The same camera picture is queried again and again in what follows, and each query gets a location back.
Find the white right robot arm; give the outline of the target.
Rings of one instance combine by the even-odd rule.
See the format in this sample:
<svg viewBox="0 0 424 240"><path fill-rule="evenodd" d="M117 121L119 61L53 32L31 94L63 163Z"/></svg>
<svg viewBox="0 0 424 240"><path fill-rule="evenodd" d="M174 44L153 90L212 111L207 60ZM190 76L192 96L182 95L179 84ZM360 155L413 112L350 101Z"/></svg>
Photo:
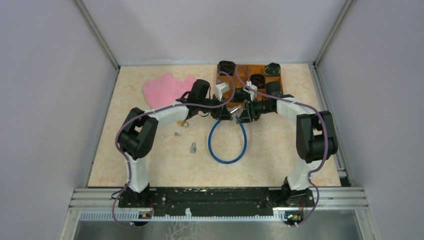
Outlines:
<svg viewBox="0 0 424 240"><path fill-rule="evenodd" d="M296 126L295 146L299 160L285 178L281 193L284 204L295 206L306 196L312 174L318 172L325 161L338 151L332 113L328 110L318 111L280 90L263 94L262 100L257 100L253 87L248 83L246 87L235 91L236 100L244 104L238 123L255 122L263 114L277 113L287 117Z"/></svg>

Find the brass padlock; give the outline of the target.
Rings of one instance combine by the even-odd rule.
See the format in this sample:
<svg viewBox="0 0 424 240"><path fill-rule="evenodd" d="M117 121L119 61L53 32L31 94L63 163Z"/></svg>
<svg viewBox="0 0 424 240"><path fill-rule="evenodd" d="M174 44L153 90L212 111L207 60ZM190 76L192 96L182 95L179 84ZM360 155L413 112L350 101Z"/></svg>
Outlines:
<svg viewBox="0 0 424 240"><path fill-rule="evenodd" d="M186 120L180 120L176 122L180 127L188 128L190 124Z"/></svg>

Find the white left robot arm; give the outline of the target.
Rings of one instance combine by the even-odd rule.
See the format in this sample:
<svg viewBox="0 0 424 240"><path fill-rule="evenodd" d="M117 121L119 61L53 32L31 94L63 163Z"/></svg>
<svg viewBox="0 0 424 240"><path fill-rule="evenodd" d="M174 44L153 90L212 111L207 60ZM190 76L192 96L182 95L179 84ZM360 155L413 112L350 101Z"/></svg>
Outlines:
<svg viewBox="0 0 424 240"><path fill-rule="evenodd" d="M236 85L219 83L216 94L207 96L211 85L197 79L191 90L167 106L144 111L134 107L128 113L115 137L115 146L124 156L127 165L127 181L123 190L138 207L149 203L149 177L146 156L151 151L157 130L178 121L188 120L199 112L209 113L217 120L231 120L227 104L236 93Z"/></svg>

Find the grey combination lock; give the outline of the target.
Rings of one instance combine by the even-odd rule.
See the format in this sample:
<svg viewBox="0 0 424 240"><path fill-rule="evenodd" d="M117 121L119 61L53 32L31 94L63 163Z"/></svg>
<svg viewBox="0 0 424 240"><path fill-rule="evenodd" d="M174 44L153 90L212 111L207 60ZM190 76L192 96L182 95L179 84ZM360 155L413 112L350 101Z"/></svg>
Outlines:
<svg viewBox="0 0 424 240"><path fill-rule="evenodd" d="M190 152L191 154L195 154L195 153L196 153L196 151L197 151L196 143L195 143L195 142L192 142L192 144L191 144L191 146L190 146L190 150L189 150L189 152Z"/></svg>

